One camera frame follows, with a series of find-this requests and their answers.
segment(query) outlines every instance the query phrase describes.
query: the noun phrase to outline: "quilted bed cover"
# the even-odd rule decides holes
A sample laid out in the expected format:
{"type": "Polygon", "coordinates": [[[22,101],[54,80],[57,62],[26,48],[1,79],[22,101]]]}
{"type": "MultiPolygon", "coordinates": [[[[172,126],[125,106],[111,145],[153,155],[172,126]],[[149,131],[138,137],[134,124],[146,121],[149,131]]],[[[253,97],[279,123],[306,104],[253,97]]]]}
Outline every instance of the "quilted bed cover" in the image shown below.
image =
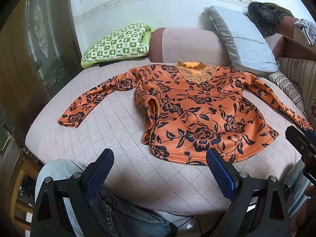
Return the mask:
{"type": "MultiPolygon", "coordinates": [[[[115,161],[105,183],[116,195],[158,211],[199,214],[227,209],[230,201],[222,196],[208,167],[160,160],[152,155],[149,146],[141,144],[145,110],[135,104],[134,90],[108,95],[78,128],[57,124],[79,95],[110,77],[147,64],[153,63],[140,58],[83,70],[37,116],[26,136],[27,148],[44,164],[69,159],[83,166],[109,148],[115,161]]],[[[260,79],[285,105],[304,117],[276,85],[260,79]]],[[[293,123],[248,90],[244,90],[244,97],[258,107],[279,136],[260,153],[234,166],[252,177],[280,178],[301,157],[285,139],[285,130],[293,123]]]]}

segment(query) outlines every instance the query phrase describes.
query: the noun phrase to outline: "green pillowcase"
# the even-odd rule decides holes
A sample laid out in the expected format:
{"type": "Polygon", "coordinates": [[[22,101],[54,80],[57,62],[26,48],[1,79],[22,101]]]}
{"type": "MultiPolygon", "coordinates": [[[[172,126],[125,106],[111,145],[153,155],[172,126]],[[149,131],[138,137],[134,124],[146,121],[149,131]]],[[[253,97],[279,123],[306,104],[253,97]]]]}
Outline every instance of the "green pillowcase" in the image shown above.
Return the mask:
{"type": "Polygon", "coordinates": [[[145,23],[130,24],[91,45],[81,58],[85,69],[102,61],[138,58],[149,53],[149,40],[154,29],[145,23]]]}

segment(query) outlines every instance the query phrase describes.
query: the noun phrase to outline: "white pillow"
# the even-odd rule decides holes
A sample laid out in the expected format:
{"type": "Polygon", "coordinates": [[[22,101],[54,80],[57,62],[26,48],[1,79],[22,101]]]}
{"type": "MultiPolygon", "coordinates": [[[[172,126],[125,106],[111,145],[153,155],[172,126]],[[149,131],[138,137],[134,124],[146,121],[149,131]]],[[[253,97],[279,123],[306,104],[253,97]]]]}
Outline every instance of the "white pillow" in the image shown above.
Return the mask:
{"type": "Polygon", "coordinates": [[[247,16],[220,6],[204,10],[214,21],[227,48],[232,67],[258,75],[279,70],[267,42],[247,16]]]}

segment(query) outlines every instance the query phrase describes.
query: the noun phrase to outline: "jeans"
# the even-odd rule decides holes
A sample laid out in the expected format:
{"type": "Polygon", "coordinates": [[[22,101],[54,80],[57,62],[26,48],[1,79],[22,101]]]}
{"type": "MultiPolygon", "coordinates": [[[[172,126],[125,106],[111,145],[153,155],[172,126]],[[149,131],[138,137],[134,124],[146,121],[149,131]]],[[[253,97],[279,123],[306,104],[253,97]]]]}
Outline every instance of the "jeans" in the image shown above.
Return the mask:
{"type": "Polygon", "coordinates": [[[299,160],[282,181],[283,193],[287,201],[290,218],[295,215],[304,201],[307,200],[308,197],[304,194],[304,191],[308,186],[312,185],[303,175],[304,166],[304,162],[299,160]]]}
{"type": "MultiPolygon", "coordinates": [[[[59,159],[46,164],[39,173],[35,187],[35,200],[47,176],[54,180],[68,179],[84,168],[69,160],[59,159]]],[[[76,236],[84,237],[72,210],[70,200],[64,198],[65,207],[76,236]]],[[[115,196],[105,185],[99,195],[89,202],[107,236],[111,237],[165,237],[169,236],[171,225],[162,217],[134,206],[125,199],[115,196]]]]}

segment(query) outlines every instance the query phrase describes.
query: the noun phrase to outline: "silver bolt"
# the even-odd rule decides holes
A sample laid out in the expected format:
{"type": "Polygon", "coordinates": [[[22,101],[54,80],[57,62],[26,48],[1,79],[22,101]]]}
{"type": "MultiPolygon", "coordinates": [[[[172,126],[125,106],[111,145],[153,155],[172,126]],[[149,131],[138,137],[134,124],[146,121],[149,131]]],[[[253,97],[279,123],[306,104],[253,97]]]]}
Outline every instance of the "silver bolt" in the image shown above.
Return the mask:
{"type": "Polygon", "coordinates": [[[51,177],[50,176],[48,176],[48,177],[45,177],[45,179],[44,179],[44,183],[49,183],[50,181],[51,181],[51,177]]]}
{"type": "Polygon", "coordinates": [[[247,178],[247,176],[248,176],[248,174],[247,174],[245,171],[239,172],[239,175],[240,175],[242,178],[247,178]]]}
{"type": "Polygon", "coordinates": [[[274,176],[274,175],[270,176],[270,179],[271,179],[273,182],[276,182],[276,181],[277,181],[277,177],[274,176]]]}
{"type": "Polygon", "coordinates": [[[73,178],[79,178],[81,177],[81,173],[80,172],[76,172],[72,175],[73,178]]]}

